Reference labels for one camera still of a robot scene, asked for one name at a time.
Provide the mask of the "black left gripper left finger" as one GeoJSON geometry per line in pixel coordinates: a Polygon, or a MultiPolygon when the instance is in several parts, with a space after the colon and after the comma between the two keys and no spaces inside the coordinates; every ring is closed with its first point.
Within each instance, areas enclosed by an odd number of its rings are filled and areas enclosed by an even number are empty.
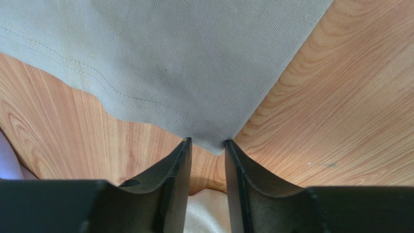
{"type": "Polygon", "coordinates": [[[3,180],[3,233],[181,233],[192,140],[115,186],[105,180],[3,180]]]}

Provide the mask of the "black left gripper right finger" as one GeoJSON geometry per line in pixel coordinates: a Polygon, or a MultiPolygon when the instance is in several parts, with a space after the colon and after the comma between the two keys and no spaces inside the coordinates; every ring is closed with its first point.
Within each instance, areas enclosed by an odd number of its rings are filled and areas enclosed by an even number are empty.
{"type": "Polygon", "coordinates": [[[234,233],[411,233],[414,189],[294,185],[224,143],[234,233]]]}

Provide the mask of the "beige t-shirt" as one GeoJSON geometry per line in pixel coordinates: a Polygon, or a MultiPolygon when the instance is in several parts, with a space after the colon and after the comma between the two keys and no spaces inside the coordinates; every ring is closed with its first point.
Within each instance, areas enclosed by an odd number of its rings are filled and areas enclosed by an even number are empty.
{"type": "Polygon", "coordinates": [[[3,0],[0,50],[220,155],[329,0],[3,0]]]}

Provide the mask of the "beige cloth at left edge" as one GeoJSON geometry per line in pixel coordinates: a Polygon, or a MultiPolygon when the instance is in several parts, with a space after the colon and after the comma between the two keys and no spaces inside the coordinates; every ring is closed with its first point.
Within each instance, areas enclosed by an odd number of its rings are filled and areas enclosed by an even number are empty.
{"type": "Polygon", "coordinates": [[[204,189],[188,197],[185,233],[230,233],[227,194],[204,189]]]}

